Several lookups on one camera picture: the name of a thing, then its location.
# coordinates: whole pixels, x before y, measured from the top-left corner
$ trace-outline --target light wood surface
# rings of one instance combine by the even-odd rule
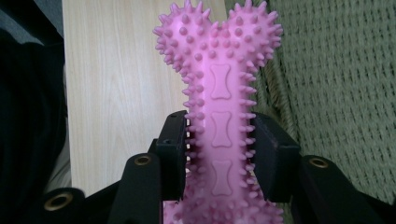
[[[119,180],[166,116],[185,109],[186,85],[155,50],[151,32],[172,2],[184,1],[63,1],[72,183],[87,195]],[[212,19],[225,20],[223,1],[204,5],[213,7]]]

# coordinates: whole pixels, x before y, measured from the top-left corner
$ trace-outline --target green woven textile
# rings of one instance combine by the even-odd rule
[[[235,1],[225,3],[230,9]],[[358,190],[392,203],[396,1],[274,0],[268,7],[284,34],[258,74],[256,110],[276,118],[303,154],[330,159]]]

